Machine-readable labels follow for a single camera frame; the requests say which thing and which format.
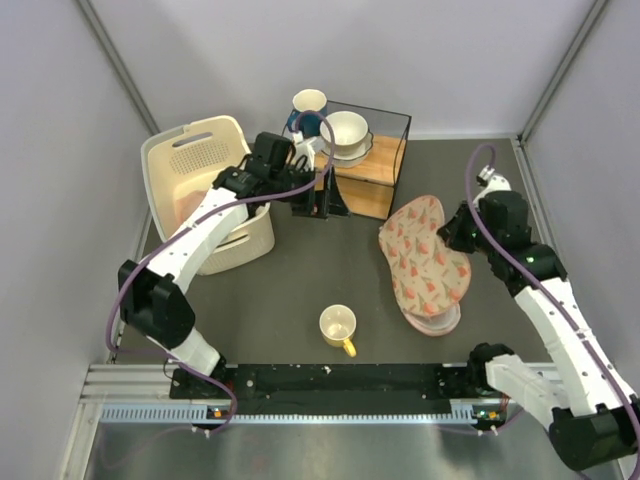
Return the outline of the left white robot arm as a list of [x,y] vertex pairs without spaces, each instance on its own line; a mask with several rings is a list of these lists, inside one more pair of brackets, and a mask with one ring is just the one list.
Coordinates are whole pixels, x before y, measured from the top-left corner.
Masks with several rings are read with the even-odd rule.
[[194,370],[192,384],[203,395],[220,394],[227,374],[223,355],[196,330],[186,299],[192,280],[231,232],[269,202],[286,202],[298,216],[348,215],[332,164],[315,166],[316,154],[330,146],[299,133],[292,138],[259,134],[253,150],[217,175],[167,241],[140,262],[120,267],[116,312],[170,358]]

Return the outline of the pink bra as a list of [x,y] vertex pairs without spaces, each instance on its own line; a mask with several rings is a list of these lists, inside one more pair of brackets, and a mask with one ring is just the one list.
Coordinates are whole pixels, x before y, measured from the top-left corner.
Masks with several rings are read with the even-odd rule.
[[207,195],[207,190],[194,190],[174,202],[176,220],[179,224],[186,221]]

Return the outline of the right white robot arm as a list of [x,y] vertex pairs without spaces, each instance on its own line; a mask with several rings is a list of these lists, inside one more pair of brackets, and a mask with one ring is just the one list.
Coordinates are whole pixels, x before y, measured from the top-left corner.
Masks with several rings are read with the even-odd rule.
[[546,379],[502,344],[480,344],[469,358],[469,388],[511,397],[574,471],[637,456],[639,396],[599,345],[556,252],[532,240],[528,202],[491,166],[476,180],[478,195],[463,200],[438,235],[457,252],[486,256],[533,324],[560,381]]

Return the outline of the floral bra laundry bag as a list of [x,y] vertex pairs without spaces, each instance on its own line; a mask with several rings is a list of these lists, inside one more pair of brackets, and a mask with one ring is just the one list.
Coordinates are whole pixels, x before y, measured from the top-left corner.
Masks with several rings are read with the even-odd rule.
[[441,201],[423,195],[391,215],[378,233],[401,314],[413,328],[431,337],[456,328],[460,301],[471,283],[467,255],[446,247],[437,234],[444,223]]

